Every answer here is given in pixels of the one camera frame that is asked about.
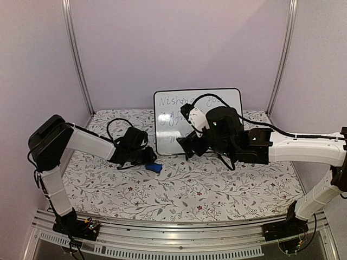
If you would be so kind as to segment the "white whiteboard black frame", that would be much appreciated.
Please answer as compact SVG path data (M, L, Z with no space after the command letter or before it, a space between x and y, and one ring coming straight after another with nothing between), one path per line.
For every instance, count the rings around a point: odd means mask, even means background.
M188 89L157 91L153 95L156 150L159 155L183 154L184 151L176 141L196 130L196 109L204 114L209 110L226 104L235 108L239 115L243 114L241 92L236 88L220 89ZM180 108L186 104L195 108L186 120Z

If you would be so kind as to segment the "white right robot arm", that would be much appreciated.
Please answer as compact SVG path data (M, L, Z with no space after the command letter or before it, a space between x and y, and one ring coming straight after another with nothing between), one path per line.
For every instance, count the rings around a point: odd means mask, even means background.
M285 133L257 122L245 130L244 118L235 108L219 106L203 113L191 104L181 107L181 114L193 132L177 138L187 159L202 156L208 150L217 154L233 171L235 163L264 164L281 161L323 163L330 165L325 177L306 195L288 208L287 219L280 225L284 236L292 236L316 211L346 192L346 130L326 135Z

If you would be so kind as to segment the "blue whiteboard eraser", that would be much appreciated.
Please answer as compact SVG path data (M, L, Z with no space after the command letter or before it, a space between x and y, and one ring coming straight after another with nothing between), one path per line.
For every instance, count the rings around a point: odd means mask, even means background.
M145 168L149 171L160 173L163 167L161 164L150 163L150 164L146 164Z

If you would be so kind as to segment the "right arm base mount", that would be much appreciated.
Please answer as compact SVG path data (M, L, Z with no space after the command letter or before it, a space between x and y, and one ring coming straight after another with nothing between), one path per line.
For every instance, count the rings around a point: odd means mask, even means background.
M307 220L301 220L294 215L288 215L285 220L264 224L261 228L262 236L267 242L299 235L309 230Z

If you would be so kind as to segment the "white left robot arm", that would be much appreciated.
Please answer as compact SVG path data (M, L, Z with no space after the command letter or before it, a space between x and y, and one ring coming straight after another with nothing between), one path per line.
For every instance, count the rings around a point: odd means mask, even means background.
M133 125L123 136L113 139L66 122L57 114L42 124L29 137L28 160L40 175L52 208L61 217L60 227L69 235L76 235L81 229L80 222L70 215L74 209L62 181L60 165L66 150L87 153L124 169L126 163L130 166L155 163L157 155L148 142L148 134Z

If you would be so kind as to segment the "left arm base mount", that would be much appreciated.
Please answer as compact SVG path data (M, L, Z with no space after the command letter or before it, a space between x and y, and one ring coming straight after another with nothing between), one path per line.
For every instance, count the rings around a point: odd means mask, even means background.
M71 237L96 241L100 230L100 222L92 218L85 220L77 219L73 212L63 217L56 218L53 231Z

